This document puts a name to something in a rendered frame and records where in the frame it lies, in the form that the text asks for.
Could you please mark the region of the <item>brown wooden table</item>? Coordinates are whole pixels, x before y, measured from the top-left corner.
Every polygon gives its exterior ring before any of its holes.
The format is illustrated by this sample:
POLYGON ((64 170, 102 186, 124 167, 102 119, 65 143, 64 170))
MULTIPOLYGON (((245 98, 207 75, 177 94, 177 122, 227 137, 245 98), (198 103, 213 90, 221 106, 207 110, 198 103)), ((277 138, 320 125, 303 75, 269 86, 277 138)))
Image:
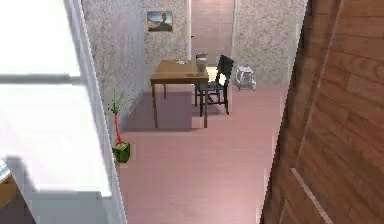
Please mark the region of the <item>brown wooden table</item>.
POLYGON ((177 64, 174 60, 161 60, 150 77, 154 126, 158 127, 156 85, 167 84, 207 84, 207 71, 199 72, 195 60, 187 60, 185 64, 177 64))

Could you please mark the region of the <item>black chair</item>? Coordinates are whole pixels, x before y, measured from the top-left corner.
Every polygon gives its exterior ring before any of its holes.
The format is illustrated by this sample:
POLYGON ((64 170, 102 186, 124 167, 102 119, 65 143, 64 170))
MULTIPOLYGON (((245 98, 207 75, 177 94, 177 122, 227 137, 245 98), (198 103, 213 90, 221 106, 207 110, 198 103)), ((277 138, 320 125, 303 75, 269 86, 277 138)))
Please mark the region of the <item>black chair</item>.
POLYGON ((208 96, 209 105, 224 105, 226 113, 229 113, 228 85, 232 74, 234 61, 221 55, 217 65, 217 74, 214 81, 207 84, 195 84, 195 105, 199 106, 199 112, 203 113, 204 97, 208 96))

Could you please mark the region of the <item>red-stemmed plant in green pot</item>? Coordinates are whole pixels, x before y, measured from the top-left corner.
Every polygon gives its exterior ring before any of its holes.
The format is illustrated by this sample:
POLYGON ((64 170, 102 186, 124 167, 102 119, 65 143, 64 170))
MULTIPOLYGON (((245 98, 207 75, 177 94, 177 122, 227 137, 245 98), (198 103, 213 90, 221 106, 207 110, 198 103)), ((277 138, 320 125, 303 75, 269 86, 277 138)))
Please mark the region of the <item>red-stemmed plant in green pot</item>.
POLYGON ((125 142, 121 137, 120 125, 119 125, 119 114, 124 105, 123 103, 124 93, 113 91, 113 97, 111 103, 108 105, 108 109, 113 114, 115 134, 117 137, 116 144, 112 147, 112 152, 117 162, 126 163, 130 158, 130 144, 125 142))

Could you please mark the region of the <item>brown far room door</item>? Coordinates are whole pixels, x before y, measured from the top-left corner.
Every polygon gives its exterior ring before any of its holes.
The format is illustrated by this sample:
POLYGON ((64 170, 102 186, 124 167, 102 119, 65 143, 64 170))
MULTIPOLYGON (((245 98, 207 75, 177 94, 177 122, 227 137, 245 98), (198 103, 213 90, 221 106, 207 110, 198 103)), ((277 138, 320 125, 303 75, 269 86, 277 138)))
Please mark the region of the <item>brown far room door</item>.
POLYGON ((191 54, 206 52, 215 65, 231 54, 234 0, 191 0, 191 54))

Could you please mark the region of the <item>brown wooden room door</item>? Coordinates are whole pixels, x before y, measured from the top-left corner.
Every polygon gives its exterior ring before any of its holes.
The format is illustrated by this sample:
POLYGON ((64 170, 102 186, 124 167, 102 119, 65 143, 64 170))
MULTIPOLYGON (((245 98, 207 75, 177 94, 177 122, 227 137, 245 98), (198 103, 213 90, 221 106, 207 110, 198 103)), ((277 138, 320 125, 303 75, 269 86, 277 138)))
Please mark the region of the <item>brown wooden room door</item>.
POLYGON ((384 224, 384 0, 309 0, 260 224, 384 224))

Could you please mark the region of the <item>brown wooden furniture corner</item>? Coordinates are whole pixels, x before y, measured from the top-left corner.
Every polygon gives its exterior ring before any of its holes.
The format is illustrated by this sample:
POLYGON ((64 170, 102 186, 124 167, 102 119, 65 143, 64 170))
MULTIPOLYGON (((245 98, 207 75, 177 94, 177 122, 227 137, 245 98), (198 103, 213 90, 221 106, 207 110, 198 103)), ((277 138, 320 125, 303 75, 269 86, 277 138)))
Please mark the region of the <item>brown wooden furniture corner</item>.
POLYGON ((17 191, 12 173, 4 160, 0 159, 0 210, 11 201, 17 191))

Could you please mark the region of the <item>framed picture on wall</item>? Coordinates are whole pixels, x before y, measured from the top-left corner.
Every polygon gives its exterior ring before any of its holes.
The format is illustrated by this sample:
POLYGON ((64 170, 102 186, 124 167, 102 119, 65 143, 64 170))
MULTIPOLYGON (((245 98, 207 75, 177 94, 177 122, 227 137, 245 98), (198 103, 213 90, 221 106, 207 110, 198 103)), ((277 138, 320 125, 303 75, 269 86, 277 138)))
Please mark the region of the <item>framed picture on wall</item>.
POLYGON ((148 11, 147 28, 149 32, 172 32, 173 14, 171 11, 148 11))

